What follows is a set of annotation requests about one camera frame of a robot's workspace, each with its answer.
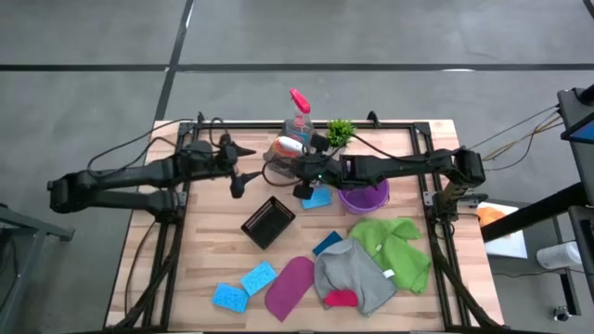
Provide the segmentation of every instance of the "green plant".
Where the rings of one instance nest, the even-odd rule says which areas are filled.
[[[326,135],[329,144],[333,148],[345,147],[355,134],[355,127],[351,121],[332,120],[328,122],[328,133]]]

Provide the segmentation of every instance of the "wooden tabletop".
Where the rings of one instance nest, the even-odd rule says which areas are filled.
[[[426,121],[432,128],[433,145],[438,148],[457,148],[458,138],[451,120]],[[155,131],[154,136],[163,136],[175,141],[177,124]],[[240,159],[238,167],[243,172],[259,171],[262,154],[278,134],[278,130],[233,130],[233,139],[242,147],[252,148],[257,154]],[[357,133],[371,144],[394,155],[412,154],[408,131],[405,130],[358,130]],[[173,153],[173,148],[157,142],[147,155],[147,162],[162,159]],[[358,141],[349,145],[347,153],[374,154],[375,152]],[[427,175],[430,189],[431,177]],[[447,180],[442,178],[445,186]],[[143,192],[154,191],[143,186]],[[268,261],[277,273],[296,256],[314,260],[312,249],[331,231],[346,237],[347,231],[361,216],[345,212],[336,191],[332,205],[311,211],[304,210],[301,202],[291,195],[291,187],[269,186],[262,177],[252,180],[241,199],[232,199],[229,180],[194,182],[191,186],[182,252],[177,268],[170,330],[181,331],[238,331],[238,330],[319,330],[319,331],[397,331],[443,329],[442,314],[435,286],[433,267],[427,291],[421,295],[399,290],[371,317],[364,317],[355,308],[332,308],[324,310],[310,288],[297,307],[281,323],[265,308],[265,290],[250,298],[244,314],[238,314],[214,306],[211,303],[214,289],[219,282],[240,287],[239,279],[262,261]],[[256,246],[240,226],[266,201],[275,196],[297,217],[266,250]],[[423,216],[417,176],[390,179],[390,200],[381,209],[368,214],[372,217],[412,217],[417,223],[422,239],[411,240],[411,245],[430,254],[427,228]],[[107,325],[123,318],[123,291],[130,266],[140,239],[145,235],[152,216],[146,212],[133,212],[129,232],[123,247],[122,261],[113,290]],[[462,280],[478,303],[498,323],[503,323],[497,292],[484,250],[478,222],[471,216],[460,216],[455,222],[454,236]],[[147,242],[140,252],[132,278],[129,298],[134,303],[149,281],[150,268],[157,240],[158,227],[150,231]],[[161,314],[161,298],[164,285],[157,296],[153,322],[158,323]],[[459,324],[456,298],[448,283],[450,308]]]

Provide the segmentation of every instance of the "purple container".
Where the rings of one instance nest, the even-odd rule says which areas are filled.
[[[353,214],[374,212],[390,200],[390,185],[388,180],[378,184],[378,189],[373,186],[355,190],[339,190],[338,196],[344,203],[344,208]]]

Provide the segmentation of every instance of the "black tray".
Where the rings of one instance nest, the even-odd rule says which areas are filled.
[[[241,230],[265,250],[293,219],[295,213],[273,196],[241,226]]]

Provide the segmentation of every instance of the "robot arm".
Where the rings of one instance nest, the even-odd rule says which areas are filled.
[[[177,194],[159,190],[152,194],[108,191],[129,186],[177,186],[185,181],[231,178],[231,195],[238,199],[245,184],[260,173],[237,174],[235,164],[239,157],[255,151],[241,148],[228,134],[221,135],[220,148],[213,152],[206,141],[193,142],[165,159],[153,161],[142,167],[121,170],[88,170],[68,173],[47,183],[50,191],[50,208],[59,213],[78,212],[88,207],[108,207],[146,210],[155,217],[174,215],[179,207]]]
[[[324,139],[318,137],[312,141],[317,145],[317,152],[327,149]],[[466,148],[438,149],[429,154],[391,158],[341,155],[338,161],[323,153],[315,153],[299,158],[293,172],[303,180],[293,191],[293,195],[300,199],[311,198],[313,188],[310,185],[315,181],[350,190],[376,186],[388,178],[438,172],[450,183],[444,191],[435,194],[433,204],[438,217],[448,220],[455,220],[458,200],[466,191],[485,180],[481,156]]]

